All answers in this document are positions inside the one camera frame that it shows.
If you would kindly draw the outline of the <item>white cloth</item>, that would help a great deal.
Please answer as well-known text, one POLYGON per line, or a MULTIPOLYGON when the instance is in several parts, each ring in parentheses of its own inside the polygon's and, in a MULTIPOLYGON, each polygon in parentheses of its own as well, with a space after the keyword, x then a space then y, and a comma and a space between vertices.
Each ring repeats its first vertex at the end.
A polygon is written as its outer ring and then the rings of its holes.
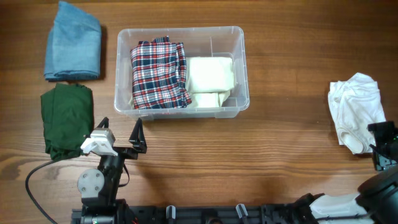
POLYGON ((377 81, 356 73, 347 81, 331 82, 328 105, 339 144, 352 154, 371 153, 375 139, 368 125, 386 121, 377 81))

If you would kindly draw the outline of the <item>plaid cloth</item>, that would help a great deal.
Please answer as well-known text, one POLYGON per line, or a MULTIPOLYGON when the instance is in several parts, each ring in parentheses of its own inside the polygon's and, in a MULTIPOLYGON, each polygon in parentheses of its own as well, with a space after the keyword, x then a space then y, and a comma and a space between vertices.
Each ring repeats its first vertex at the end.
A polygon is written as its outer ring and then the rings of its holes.
POLYGON ((168 36, 140 41, 130 57, 132 108, 185 108, 192 103, 186 89, 187 58, 182 42, 171 42, 168 36))

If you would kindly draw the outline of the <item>clear plastic storage container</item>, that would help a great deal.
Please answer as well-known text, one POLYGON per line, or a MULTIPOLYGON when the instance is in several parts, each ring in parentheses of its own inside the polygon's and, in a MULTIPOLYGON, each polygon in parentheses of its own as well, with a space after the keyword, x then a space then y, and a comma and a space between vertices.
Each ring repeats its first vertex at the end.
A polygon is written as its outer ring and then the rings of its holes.
POLYGON ((234 118, 249 107, 249 84, 244 32, 238 26, 164 29, 123 29, 118 34, 114 109, 123 115, 146 120, 170 118, 234 118), (229 57, 233 61, 234 89, 219 108, 171 108, 135 110, 132 97, 130 50, 139 41, 168 36, 182 42, 187 57, 229 57))

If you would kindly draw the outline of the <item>cream cloth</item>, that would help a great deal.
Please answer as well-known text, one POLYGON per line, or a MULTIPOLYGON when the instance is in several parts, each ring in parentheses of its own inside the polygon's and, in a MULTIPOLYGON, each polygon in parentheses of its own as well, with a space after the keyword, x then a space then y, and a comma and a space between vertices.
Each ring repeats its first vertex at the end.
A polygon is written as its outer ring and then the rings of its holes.
POLYGON ((230 57, 187 57, 187 81, 192 103, 187 108, 220 107, 234 88, 230 57))

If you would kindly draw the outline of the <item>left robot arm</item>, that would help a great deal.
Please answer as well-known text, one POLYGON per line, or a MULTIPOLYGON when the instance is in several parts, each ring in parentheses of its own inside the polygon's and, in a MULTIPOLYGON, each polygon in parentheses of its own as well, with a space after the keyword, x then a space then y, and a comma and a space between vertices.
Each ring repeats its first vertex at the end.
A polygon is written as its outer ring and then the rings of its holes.
POLYGON ((126 160, 136 160, 139 154, 147 152, 142 120, 138 119, 129 137, 131 147, 116 147, 115 137, 105 117, 86 137, 81 145, 84 154, 100 156, 95 169, 85 170, 78 178, 77 187, 81 193, 81 210, 72 211, 72 223, 80 224, 126 224, 139 220, 124 199, 117 199, 123 172, 127 173, 126 160))

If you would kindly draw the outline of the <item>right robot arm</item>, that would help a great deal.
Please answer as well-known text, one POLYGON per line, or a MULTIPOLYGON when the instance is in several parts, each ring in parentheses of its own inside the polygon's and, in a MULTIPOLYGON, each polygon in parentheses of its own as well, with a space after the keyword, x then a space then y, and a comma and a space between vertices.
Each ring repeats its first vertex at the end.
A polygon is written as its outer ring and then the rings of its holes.
POLYGON ((392 121, 368 125, 374 136, 373 163, 379 172, 356 194, 308 195, 294 203, 299 223, 397 223, 397 127, 392 121))

